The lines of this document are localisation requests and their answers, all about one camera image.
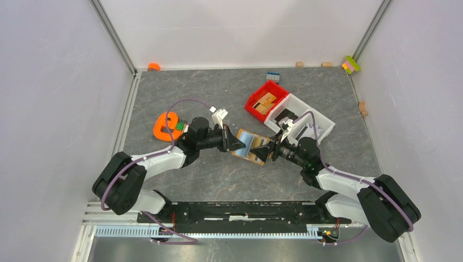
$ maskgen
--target white panel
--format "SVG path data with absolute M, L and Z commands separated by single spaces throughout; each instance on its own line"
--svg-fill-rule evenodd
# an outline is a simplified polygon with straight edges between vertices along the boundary
M 1 261 L 69 261 L 130 74 L 88 1 L 0 3 Z
M 102 0 L 138 68 L 340 65 L 381 0 Z
M 419 261 L 463 257 L 462 10 L 462 1 L 394 1 L 354 76 L 384 172 L 421 210 Z

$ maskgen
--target wooden block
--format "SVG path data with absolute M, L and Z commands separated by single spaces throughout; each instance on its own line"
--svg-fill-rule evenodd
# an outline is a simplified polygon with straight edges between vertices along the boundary
M 365 117 L 368 115 L 368 112 L 365 110 L 365 101 L 359 102 L 359 110 L 360 110 L 360 115 L 362 115 L 362 117 Z

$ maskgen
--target purple cable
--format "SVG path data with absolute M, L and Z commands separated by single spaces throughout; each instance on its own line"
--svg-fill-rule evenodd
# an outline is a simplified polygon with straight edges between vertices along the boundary
M 189 237 L 189 236 L 185 236 L 185 235 L 182 235 L 180 233 L 177 233 L 175 231 L 173 231 L 172 229 L 166 227 L 165 225 L 163 225 L 161 222 L 159 222 L 157 219 L 155 219 L 154 216 L 152 216 L 149 212 L 146 212 L 146 211 L 142 211 L 143 214 L 145 214 L 146 216 L 148 216 L 151 220 L 153 220 L 156 224 L 158 224 L 161 228 L 167 230 L 167 232 L 171 233 L 171 234 L 174 234 L 176 236 L 179 236 L 183 239 L 188 239 L 190 241 L 186 241 L 186 242 L 158 242 L 158 244 L 160 245 L 194 245 L 196 243 L 198 243 L 198 240 L 197 239 L 194 239 L 192 237 Z
M 195 102 L 198 102 L 200 104 L 203 104 L 205 107 L 207 108 L 211 108 L 211 106 L 209 106 L 208 104 L 204 103 L 204 102 L 201 102 L 199 100 L 196 100 L 196 99 L 191 99 L 191 98 L 185 98 L 185 99 L 181 99 L 181 100 L 178 100 L 177 102 L 175 102 L 173 105 L 171 105 L 169 107 L 169 109 L 167 110 L 167 113 L 165 114 L 165 126 L 166 127 L 169 127 L 168 125 L 168 115 L 169 115 L 169 112 L 170 110 L 178 103 L 180 102 L 183 102 L 183 101 L 195 101 Z M 111 182 L 109 183 L 108 187 L 106 188 L 106 190 L 104 191 L 104 194 L 103 194 L 103 197 L 102 197 L 102 200 L 101 200 L 101 209 L 104 210 L 104 211 L 108 211 L 108 210 L 111 210 L 109 207 L 106 207 L 104 205 L 104 203 L 106 203 L 106 198 L 108 197 L 108 194 L 109 194 L 109 191 L 111 190 L 111 188 L 114 186 L 114 184 L 116 183 L 116 181 L 122 176 L 122 174 L 124 174 L 124 172 L 127 171 L 127 169 L 129 169 L 131 166 L 133 166 L 134 164 L 140 162 L 140 161 L 144 161 L 146 159 L 149 159 L 149 158 L 152 158 L 152 157 L 157 157 L 157 156 L 161 156 L 163 154 L 167 154 L 167 153 L 170 153 L 170 151 L 174 148 L 175 146 L 175 140 L 174 140 L 174 137 L 172 136 L 172 131 L 170 130 L 170 128 L 167 128 L 167 133 L 169 134 L 170 136 L 170 140 L 171 140 L 171 146 L 169 149 L 165 150 L 165 151 L 161 151 L 161 152 L 155 152 L 153 154 L 149 154 L 147 155 L 146 157 L 141 157 L 139 159 L 136 159 L 136 160 L 133 160 L 132 162 L 128 163 L 126 166 L 124 166 L 124 168 L 121 169 L 121 171 L 119 171 L 119 173 L 117 173 L 117 175 L 111 180 Z
M 312 115 L 312 124 L 313 124 L 313 133 L 315 135 L 315 140 L 317 141 L 317 146 L 319 146 L 319 143 L 318 143 L 318 136 L 317 136 L 317 128 L 315 127 L 315 115 L 313 114 L 312 111 L 307 111 L 305 112 L 304 114 L 302 114 L 298 119 L 296 119 L 294 121 L 294 123 L 296 123 L 297 121 L 299 121 L 300 119 L 302 119 L 304 116 L 306 116 L 307 114 L 311 114 Z M 407 222 L 408 224 L 408 232 L 412 232 L 413 231 L 413 223 L 412 221 L 410 220 L 410 218 L 407 216 L 407 214 L 405 214 L 405 212 L 403 211 L 403 209 L 401 209 L 399 207 L 399 205 L 388 195 L 386 194 L 386 192 L 384 192 L 382 189 L 380 189 L 377 185 L 373 184 L 372 182 L 370 181 L 367 181 L 367 180 L 363 180 L 361 178 L 358 178 L 358 177 L 355 177 L 355 176 L 352 176 L 352 175 L 349 175 L 345 172 L 341 172 L 341 171 L 336 171 L 336 170 L 333 170 L 331 168 L 329 168 L 327 166 L 327 164 L 325 163 L 325 160 L 323 159 L 323 156 L 322 154 L 320 154 L 320 160 L 322 161 L 322 164 L 323 166 L 328 170 L 330 171 L 331 173 L 335 174 L 335 175 L 340 175 L 342 177 L 345 177 L 345 178 L 348 178 L 348 179 L 351 179 L 351 180 L 355 180 L 355 181 L 359 181 L 361 183 L 365 183 L 365 184 L 368 184 L 370 187 L 374 188 L 376 191 L 378 191 L 384 198 L 386 198 L 394 207 L 395 209 L 397 209 L 397 211 L 400 213 L 400 215 L 403 216 L 403 218 L 405 219 L 405 221 Z
M 355 237 L 351 238 L 351 239 L 348 239 L 348 240 L 343 240 L 343 241 L 340 241 L 340 242 L 335 242 L 335 243 L 325 243 L 323 245 L 325 246 L 337 246 L 337 245 L 340 245 L 340 244 L 347 244 L 347 243 L 350 243 L 352 241 L 355 241 L 357 240 L 358 238 L 360 238 L 361 236 L 363 236 L 363 234 L 365 234 L 366 232 L 366 229 L 368 228 L 368 226 L 366 225 L 365 227 L 363 227 L 362 231 Z

